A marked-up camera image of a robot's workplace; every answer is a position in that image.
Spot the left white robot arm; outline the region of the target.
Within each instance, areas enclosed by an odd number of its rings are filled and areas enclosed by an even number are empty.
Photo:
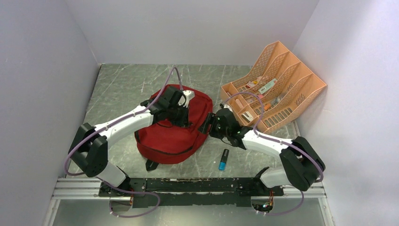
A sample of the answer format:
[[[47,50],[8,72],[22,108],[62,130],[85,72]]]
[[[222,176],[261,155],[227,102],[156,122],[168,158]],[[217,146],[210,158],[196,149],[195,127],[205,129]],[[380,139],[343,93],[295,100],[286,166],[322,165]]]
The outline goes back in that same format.
[[[122,116],[95,126],[84,123],[78,128],[67,157],[82,174],[103,180],[119,196],[126,195],[130,178],[109,162],[109,148],[126,136],[165,119],[176,121],[180,127],[187,126],[189,103],[194,97],[194,91],[167,85]]]

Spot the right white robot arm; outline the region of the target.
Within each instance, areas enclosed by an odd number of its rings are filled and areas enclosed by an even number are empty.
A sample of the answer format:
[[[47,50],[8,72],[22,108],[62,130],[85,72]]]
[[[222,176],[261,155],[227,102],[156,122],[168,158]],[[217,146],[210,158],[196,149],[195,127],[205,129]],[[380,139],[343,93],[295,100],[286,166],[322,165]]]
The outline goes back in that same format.
[[[304,137],[283,139],[242,126],[228,108],[209,113],[199,131],[214,138],[226,138],[234,147],[259,151],[280,160],[281,167],[265,168],[258,173],[254,190],[260,195],[277,186],[293,186],[304,192],[324,178],[325,164]]]

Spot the red student backpack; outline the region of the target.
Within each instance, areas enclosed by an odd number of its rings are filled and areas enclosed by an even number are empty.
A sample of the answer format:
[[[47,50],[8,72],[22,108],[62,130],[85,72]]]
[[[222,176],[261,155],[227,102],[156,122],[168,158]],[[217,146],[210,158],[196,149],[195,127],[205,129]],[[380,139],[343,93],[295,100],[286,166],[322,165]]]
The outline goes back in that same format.
[[[194,91],[195,97],[184,102],[181,100],[183,90]],[[147,159],[145,166],[148,172],[155,170],[159,164],[177,164],[194,154],[208,137],[198,128],[213,110],[213,101],[207,94],[177,84],[167,85],[163,91],[159,90],[140,105],[147,107],[149,104],[152,104],[152,124],[134,133],[137,149]],[[189,108],[190,126],[187,128],[174,126],[167,119],[168,109],[183,105]]]

